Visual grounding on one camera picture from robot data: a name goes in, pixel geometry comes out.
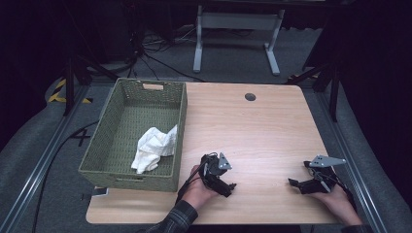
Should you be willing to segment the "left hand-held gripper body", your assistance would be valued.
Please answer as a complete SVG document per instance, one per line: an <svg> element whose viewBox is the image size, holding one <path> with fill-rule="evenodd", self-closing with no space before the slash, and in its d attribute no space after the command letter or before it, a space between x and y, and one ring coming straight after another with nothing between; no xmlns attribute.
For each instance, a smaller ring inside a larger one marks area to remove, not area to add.
<svg viewBox="0 0 412 233"><path fill-rule="evenodd" d="M221 175L231 169L231 164L222 152L220 154L212 152L202 156L198 173L204 184L208 187L213 179L220 179Z"/></svg>

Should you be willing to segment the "person's right hand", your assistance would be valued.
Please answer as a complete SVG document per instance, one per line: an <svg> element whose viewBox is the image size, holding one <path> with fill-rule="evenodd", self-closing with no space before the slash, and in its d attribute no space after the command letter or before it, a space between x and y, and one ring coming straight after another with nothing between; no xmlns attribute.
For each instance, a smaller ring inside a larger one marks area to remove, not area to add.
<svg viewBox="0 0 412 233"><path fill-rule="evenodd" d="M361 218L350 203L346 192L339 185L336 185L330 193L316 192L312 193L311 197L325 204L329 211L345 226L362 225Z"/></svg>

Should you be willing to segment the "yellow and black floor tape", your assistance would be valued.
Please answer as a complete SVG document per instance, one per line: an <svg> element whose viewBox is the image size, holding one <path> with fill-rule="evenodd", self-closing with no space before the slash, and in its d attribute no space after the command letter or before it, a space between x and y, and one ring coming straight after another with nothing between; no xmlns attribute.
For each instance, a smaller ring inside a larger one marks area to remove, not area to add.
<svg viewBox="0 0 412 233"><path fill-rule="evenodd" d="M65 85L66 85L66 79L65 78L60 79L54 91L52 92L48 102L66 103L66 98L59 95ZM85 103L85 104L91 104L92 102L93 102L93 98L84 98L82 101L82 103Z"/></svg>

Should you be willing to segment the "white metal desk frame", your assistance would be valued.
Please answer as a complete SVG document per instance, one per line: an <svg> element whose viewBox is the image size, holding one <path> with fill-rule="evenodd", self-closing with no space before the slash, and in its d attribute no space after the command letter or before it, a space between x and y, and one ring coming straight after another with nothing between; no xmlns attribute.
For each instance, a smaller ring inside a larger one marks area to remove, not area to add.
<svg viewBox="0 0 412 233"><path fill-rule="evenodd" d="M197 8L196 20L196 46L192 70L194 73L201 71L202 63L202 31L204 29L242 29L271 31L271 40L264 44L264 50L271 72L274 76L280 75L280 68L275 57L275 43L278 38L281 24L284 19L284 10L274 15L235 14L235 13L210 13L205 12L202 6Z"/></svg>

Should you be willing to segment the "grey metal floor rail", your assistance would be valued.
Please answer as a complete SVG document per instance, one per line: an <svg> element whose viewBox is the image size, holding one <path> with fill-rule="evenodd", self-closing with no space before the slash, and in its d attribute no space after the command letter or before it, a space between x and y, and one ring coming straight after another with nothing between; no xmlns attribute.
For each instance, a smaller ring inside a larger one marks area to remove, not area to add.
<svg viewBox="0 0 412 233"><path fill-rule="evenodd" d="M367 220L371 224L372 228L374 229L375 233L388 233L387 227L378 213L378 209L372 200L371 193L366 186L366 183L361 176L361 171L356 165L356 161L350 152L349 146L342 134L342 131L337 122L335 122L329 113L328 102L326 98L321 93L315 94L318 103L320 104L320 108L326 118L326 122L331 129L335 139L337 140L338 147L342 152L343 157L347 161L346 171L350 178L351 184L354 187L356 196L361 204L363 212L366 215Z"/></svg>
<svg viewBox="0 0 412 233"><path fill-rule="evenodd" d="M62 145L64 133L66 132L73 115L82 104L88 90L88 85L81 85L78 87L78 91L74 95L74 103L72 104L71 110L67 116L63 116L58 122L46 148L26 179L14 205L5 217L3 223L0 225L0 233L13 233L15 230L28 204L36 193L38 186L42 182L46 170L51 165L52 159L57 153L57 148Z"/></svg>

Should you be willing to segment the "black tripod stand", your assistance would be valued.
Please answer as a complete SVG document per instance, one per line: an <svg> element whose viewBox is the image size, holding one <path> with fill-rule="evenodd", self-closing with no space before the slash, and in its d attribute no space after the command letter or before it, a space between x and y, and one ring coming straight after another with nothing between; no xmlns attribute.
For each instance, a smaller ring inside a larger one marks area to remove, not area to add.
<svg viewBox="0 0 412 233"><path fill-rule="evenodd" d="M90 85L92 77L88 71L88 67L93 68L98 73L110 80L116 81L119 76L104 68L100 64L86 58L85 56L75 54L69 57L65 66L65 80L66 80L66 104L64 116L68 116L75 106L75 87L74 80L78 80L80 85Z"/></svg>
<svg viewBox="0 0 412 233"><path fill-rule="evenodd" d="M330 86L328 111L331 119L336 122L336 109L339 90L339 72L336 64L326 63L320 65L319 67L314 67L309 71L303 72L300 75L292 75L287 79L286 84L298 84L315 75L318 76L312 85L315 92L324 92L326 88Z"/></svg>

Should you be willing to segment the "white cloth with bear print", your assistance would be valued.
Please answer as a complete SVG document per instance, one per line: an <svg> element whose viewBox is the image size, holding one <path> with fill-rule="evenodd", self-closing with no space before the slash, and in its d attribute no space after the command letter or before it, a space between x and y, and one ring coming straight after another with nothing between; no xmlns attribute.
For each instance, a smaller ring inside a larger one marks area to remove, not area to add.
<svg viewBox="0 0 412 233"><path fill-rule="evenodd" d="M162 157L175 154L178 126L175 125L167 133L161 132L156 127L148 129L138 140L137 150L131 168L137 174L150 172L157 168Z"/></svg>

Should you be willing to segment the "person's left hand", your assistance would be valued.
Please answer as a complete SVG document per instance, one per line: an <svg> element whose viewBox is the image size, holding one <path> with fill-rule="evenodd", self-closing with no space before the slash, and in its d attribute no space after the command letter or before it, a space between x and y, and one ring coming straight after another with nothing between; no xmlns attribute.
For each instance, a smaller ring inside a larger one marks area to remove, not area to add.
<svg viewBox="0 0 412 233"><path fill-rule="evenodd" d="M199 211L209 200L218 196L218 193L207 188L197 172L198 165L194 165L190 171L192 178L182 199Z"/></svg>

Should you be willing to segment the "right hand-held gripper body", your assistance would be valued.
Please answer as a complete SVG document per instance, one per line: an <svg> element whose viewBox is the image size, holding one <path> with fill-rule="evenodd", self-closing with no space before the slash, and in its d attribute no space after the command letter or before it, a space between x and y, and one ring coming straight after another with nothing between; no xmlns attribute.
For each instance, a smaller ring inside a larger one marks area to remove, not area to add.
<svg viewBox="0 0 412 233"><path fill-rule="evenodd" d="M320 154L316 155L312 161L304 161L304 166L313 177L311 183L307 185L311 188L310 193L330 193L332 188L340 183L333 167L345 163L345 159Z"/></svg>

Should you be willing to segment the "green woven basket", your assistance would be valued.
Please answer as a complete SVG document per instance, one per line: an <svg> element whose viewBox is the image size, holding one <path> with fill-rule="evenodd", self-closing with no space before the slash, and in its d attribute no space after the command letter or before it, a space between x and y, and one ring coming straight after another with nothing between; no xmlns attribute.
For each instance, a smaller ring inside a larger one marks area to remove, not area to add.
<svg viewBox="0 0 412 233"><path fill-rule="evenodd" d="M175 192L178 189L187 87L184 83L119 79L108 98L79 167L99 187ZM177 129L171 152L152 171L131 167L138 140L150 128Z"/></svg>

